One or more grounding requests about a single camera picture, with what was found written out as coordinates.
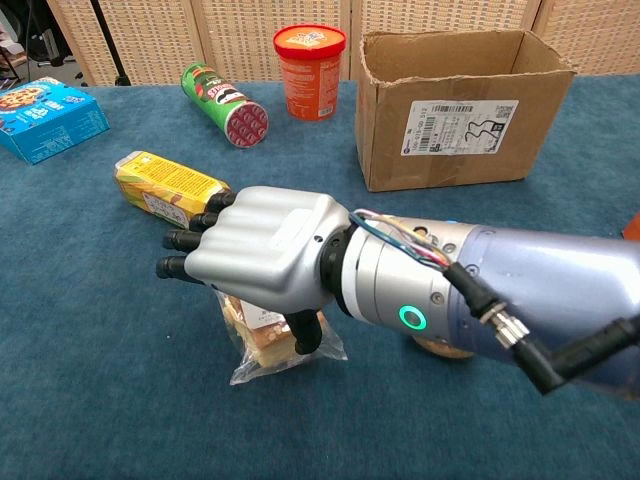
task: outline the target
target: table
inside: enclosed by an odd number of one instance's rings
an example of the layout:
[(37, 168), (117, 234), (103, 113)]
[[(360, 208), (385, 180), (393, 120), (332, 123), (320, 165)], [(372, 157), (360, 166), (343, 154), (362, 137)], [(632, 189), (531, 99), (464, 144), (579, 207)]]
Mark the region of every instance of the table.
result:
[(0, 478), (637, 478), (640, 406), (512, 366), (449, 362), (326, 310), (348, 362), (231, 387), (214, 295), (155, 277), (170, 229), (128, 204), (116, 161), (148, 150), (228, 181), (324, 191), (350, 208), (618, 237), (640, 210), (640, 77), (578, 78), (524, 181), (368, 193), (355, 85), (323, 123), (282, 86), (232, 147), (179, 87), (92, 88), (111, 129), (28, 167), (0, 153)]

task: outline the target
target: wicker panel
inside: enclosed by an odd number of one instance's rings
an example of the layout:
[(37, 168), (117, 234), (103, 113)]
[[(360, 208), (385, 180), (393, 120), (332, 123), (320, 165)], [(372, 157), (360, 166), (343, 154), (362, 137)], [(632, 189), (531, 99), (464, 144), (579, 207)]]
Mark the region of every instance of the wicker panel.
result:
[(113, 85), (116, 67), (89, 0), (48, 0), (89, 85)]
[(101, 0), (133, 85), (178, 83), (185, 67), (202, 61), (189, 0)]
[[(349, 0), (192, 0), (207, 63), (230, 81), (279, 80), (272, 37), (296, 23), (350, 30)], [(342, 56), (349, 76), (349, 48)]]
[(540, 0), (354, 0), (351, 71), (357, 71), (365, 33), (528, 29), (539, 5)]
[(534, 31), (581, 74), (640, 72), (638, 0), (545, 0)]

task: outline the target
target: plastic bag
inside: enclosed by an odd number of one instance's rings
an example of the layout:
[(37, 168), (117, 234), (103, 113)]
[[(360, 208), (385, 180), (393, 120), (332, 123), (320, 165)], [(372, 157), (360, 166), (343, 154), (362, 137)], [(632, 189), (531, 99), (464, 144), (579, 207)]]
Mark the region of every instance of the plastic bag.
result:
[(229, 383), (246, 383), (263, 375), (271, 375), (316, 358), (347, 360), (340, 337), (331, 329), (322, 312), (322, 343), (309, 355), (295, 352), (295, 338), (284, 317), (244, 300), (216, 291), (229, 337), (242, 353), (242, 361)]

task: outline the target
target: robotic arm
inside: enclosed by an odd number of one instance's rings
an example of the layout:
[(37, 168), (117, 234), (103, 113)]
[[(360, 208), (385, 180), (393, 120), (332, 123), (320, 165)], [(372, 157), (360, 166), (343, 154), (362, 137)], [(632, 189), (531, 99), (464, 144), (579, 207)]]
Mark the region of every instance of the robotic arm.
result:
[(349, 213), (271, 187), (207, 210), (191, 225), (204, 233), (165, 237), (188, 255), (160, 260), (158, 276), (284, 314), (300, 354), (320, 344), (315, 312), (335, 298), (364, 322), (513, 361), (541, 393), (586, 374), (640, 395), (640, 349), (627, 348), (640, 340), (640, 244)]

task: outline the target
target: green pringles can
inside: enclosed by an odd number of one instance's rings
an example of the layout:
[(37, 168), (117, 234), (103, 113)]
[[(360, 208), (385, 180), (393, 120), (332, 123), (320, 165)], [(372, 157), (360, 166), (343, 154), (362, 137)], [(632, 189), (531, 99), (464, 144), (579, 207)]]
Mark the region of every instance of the green pringles can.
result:
[(182, 74), (182, 90), (236, 147), (253, 147), (267, 134), (269, 117), (213, 68), (194, 63)]

